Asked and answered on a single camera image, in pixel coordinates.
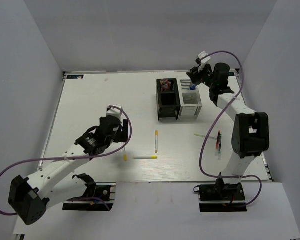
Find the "blue capped spray bottle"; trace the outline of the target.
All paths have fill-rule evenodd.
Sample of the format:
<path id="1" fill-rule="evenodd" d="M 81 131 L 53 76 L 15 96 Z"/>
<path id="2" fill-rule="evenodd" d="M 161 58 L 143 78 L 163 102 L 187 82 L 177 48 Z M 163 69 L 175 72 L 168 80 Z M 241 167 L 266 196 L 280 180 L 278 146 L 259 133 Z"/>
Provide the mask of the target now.
<path id="1" fill-rule="evenodd" d="M 195 89 L 196 89 L 196 85 L 195 84 L 190 87 L 190 90 L 195 90 Z"/>

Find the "clear tube of markers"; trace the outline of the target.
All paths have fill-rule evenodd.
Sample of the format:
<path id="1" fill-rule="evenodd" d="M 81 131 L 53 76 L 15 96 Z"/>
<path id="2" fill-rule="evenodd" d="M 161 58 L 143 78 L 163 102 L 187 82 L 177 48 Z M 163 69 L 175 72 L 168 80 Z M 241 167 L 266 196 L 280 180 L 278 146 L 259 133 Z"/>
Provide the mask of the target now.
<path id="1" fill-rule="evenodd" d="M 170 81 L 167 78 L 163 78 L 159 82 L 160 82 L 161 91 L 171 90 Z"/>

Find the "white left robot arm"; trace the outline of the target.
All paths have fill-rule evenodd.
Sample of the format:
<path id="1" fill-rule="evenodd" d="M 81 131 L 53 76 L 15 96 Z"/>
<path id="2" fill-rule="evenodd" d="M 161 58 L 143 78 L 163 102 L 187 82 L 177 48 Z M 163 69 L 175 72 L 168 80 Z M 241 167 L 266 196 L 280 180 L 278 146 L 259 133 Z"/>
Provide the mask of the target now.
<path id="1" fill-rule="evenodd" d="M 105 204 L 110 186 L 98 185 L 86 173 L 76 169 L 101 156 L 113 143 L 126 143 L 131 138 L 131 124 L 117 116 L 101 117 L 100 124 L 89 128 L 63 154 L 43 169 L 15 177 L 10 186 L 8 203 L 26 225 L 37 222 L 45 212 L 65 201 Z"/>

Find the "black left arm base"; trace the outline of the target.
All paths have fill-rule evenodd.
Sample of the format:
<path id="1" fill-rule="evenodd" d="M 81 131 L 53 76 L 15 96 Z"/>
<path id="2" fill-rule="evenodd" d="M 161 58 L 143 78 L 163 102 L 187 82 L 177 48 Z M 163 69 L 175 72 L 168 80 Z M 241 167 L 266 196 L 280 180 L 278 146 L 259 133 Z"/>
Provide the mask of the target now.
<path id="1" fill-rule="evenodd" d="M 115 183 L 98 183 L 85 173 L 72 178 L 82 180 L 85 191 L 82 196 L 63 203 L 63 211 L 109 212 L 112 209 L 116 195 Z"/>

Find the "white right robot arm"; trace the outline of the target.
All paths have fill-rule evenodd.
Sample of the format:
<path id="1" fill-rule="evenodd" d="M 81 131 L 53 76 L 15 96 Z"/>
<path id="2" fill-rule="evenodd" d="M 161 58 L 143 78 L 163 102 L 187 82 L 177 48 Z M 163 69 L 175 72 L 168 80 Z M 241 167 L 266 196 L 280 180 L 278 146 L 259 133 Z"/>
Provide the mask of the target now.
<path id="1" fill-rule="evenodd" d="M 267 151 L 270 146 L 269 117 L 265 112 L 256 112 L 247 107 L 244 100 L 229 86 L 230 67 L 218 63 L 193 67 L 187 73 L 196 86 L 204 84 L 209 88 L 210 100 L 234 122 L 231 137 L 233 154 L 218 178 L 223 182 L 215 188 L 216 195 L 226 200 L 234 193 L 234 187 L 241 183 L 249 165 Z"/>

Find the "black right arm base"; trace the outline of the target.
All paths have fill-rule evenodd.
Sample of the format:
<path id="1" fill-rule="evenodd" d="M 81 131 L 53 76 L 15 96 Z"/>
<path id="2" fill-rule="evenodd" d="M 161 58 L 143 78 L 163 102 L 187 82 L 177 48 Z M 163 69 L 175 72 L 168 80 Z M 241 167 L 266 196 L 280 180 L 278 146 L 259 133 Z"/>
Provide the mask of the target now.
<path id="1" fill-rule="evenodd" d="M 218 178 L 214 184 L 201 184 L 193 188 L 198 194 L 201 213 L 247 212 L 246 198 L 241 183 L 226 184 Z"/>

